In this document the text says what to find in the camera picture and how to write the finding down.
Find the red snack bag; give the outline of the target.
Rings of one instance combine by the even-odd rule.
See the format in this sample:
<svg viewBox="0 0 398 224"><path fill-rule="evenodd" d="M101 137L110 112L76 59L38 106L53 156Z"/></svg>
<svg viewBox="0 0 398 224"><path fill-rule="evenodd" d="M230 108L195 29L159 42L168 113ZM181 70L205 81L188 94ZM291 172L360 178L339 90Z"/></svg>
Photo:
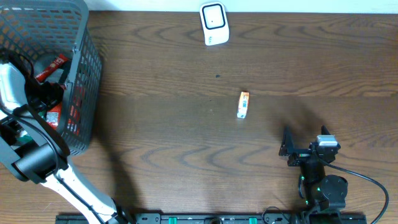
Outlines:
<svg viewBox="0 0 398 224"><path fill-rule="evenodd" d="M53 128L57 129L60 123L60 118L62 114L62 103L54 106L51 110L46 113L46 122Z"/></svg>

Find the small orange white box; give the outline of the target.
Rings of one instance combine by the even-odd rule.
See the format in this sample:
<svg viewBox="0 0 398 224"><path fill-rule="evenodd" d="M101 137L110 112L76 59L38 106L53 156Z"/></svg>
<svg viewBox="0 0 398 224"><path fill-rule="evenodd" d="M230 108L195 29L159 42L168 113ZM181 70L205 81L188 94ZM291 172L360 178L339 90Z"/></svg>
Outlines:
<svg viewBox="0 0 398 224"><path fill-rule="evenodd" d="M248 112L248 105L249 105L249 92L242 91L238 101L238 108L236 116L237 118L244 119Z"/></svg>

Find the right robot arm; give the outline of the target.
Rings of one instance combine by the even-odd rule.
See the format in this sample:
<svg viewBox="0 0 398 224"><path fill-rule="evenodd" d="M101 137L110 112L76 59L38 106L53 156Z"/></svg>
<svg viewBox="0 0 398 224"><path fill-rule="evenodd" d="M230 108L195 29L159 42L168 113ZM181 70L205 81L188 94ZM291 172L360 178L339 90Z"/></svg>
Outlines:
<svg viewBox="0 0 398 224"><path fill-rule="evenodd" d="M341 148L325 126L321 134L307 148L294 146L292 132L284 128L279 156L287 157L289 167L299 167L299 196L307 207L291 214L290 223L342 223L340 209L345 208L348 182L337 175L327 175L325 166L335 160Z"/></svg>

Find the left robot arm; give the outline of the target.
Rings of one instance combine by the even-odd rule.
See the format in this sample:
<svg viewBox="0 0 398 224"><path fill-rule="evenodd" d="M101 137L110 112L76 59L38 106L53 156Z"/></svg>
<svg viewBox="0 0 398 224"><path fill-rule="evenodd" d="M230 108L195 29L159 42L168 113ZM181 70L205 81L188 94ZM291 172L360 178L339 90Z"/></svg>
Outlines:
<svg viewBox="0 0 398 224"><path fill-rule="evenodd" d="M53 190L79 210L89 223L133 223L108 195L94 187L74 166L66 142L27 101L36 87L18 59L1 61L1 119L16 122L31 137L14 147L16 131L1 127L1 163L17 179Z"/></svg>

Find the white barcode scanner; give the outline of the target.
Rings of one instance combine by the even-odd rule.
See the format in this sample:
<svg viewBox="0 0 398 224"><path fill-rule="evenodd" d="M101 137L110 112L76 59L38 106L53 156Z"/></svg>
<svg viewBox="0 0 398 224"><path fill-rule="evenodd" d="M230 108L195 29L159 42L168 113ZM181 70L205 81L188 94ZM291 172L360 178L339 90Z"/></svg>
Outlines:
<svg viewBox="0 0 398 224"><path fill-rule="evenodd" d="M200 7L200 19L205 45L218 45L229 40L226 10L221 2L209 2Z"/></svg>

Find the grey plastic mesh basket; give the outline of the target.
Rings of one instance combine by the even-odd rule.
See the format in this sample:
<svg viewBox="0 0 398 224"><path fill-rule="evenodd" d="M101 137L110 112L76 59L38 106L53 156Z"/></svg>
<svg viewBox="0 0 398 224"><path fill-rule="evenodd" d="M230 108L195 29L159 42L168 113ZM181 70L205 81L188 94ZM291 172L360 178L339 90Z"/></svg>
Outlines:
<svg viewBox="0 0 398 224"><path fill-rule="evenodd" d="M82 0L1 1L1 47L47 65L44 58L63 54L71 61L65 80L57 132L73 156L83 154L91 138L102 63L87 28L89 9Z"/></svg>

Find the red stick sachet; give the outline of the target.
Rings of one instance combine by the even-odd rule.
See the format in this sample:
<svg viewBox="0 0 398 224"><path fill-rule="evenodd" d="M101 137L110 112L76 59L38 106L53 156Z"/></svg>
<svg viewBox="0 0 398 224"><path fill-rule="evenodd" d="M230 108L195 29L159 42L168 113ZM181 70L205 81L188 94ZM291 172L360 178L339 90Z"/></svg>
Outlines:
<svg viewBox="0 0 398 224"><path fill-rule="evenodd" d="M60 68L64 63L69 61L69 59L63 54L53 57L45 56L45 58L50 58L50 63L38 74L34 75L35 79L41 83L43 83L49 76L51 76L51 74L53 74L53 72Z"/></svg>

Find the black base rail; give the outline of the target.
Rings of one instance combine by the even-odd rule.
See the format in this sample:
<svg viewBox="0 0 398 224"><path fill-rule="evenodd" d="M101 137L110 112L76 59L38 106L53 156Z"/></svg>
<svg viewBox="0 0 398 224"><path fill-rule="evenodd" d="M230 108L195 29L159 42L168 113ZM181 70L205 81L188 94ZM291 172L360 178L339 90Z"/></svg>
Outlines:
<svg viewBox="0 0 398 224"><path fill-rule="evenodd" d="M286 224L303 223L299 217L291 218L290 215L280 213L267 213L265 215L161 215L158 213L137 213L134 215L137 224ZM366 224L364 215L332 214L330 216L310 215L309 223L342 223L342 224Z"/></svg>

